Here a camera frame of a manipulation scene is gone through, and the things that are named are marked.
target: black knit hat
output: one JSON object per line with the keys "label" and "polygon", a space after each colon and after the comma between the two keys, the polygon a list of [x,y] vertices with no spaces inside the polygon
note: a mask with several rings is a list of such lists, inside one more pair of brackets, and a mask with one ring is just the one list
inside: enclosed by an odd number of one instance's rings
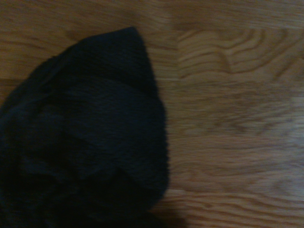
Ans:
{"label": "black knit hat", "polygon": [[41,64],[0,109],[1,228],[159,228],[165,110],[134,28]]}

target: knit texture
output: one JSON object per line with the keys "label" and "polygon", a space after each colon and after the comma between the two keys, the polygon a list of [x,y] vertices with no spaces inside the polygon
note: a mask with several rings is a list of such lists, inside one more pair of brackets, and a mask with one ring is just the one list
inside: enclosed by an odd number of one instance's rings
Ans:
{"label": "knit texture", "polygon": [[161,228],[165,110],[134,28],[38,66],[0,109],[1,228]]}

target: wooden floor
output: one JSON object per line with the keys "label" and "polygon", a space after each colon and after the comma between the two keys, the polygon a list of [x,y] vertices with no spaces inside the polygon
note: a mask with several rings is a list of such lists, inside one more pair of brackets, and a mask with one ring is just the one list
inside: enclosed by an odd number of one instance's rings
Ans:
{"label": "wooden floor", "polygon": [[136,26],[168,114],[171,228],[304,228],[304,0],[0,0],[0,98]]}

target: wood grain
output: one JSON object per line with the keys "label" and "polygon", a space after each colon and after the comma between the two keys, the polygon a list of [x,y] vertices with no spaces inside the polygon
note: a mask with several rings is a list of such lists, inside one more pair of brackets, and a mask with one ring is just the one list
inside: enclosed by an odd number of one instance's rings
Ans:
{"label": "wood grain", "polygon": [[80,39],[136,26],[168,116],[171,184],[152,211],[171,228],[304,228],[303,8],[0,0],[0,103]]}

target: knit beanie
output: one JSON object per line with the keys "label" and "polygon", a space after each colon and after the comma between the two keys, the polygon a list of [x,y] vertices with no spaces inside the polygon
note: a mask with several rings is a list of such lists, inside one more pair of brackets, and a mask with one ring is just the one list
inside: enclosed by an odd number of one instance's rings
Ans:
{"label": "knit beanie", "polygon": [[1,228],[162,228],[165,110],[135,28],[38,66],[0,109]]}

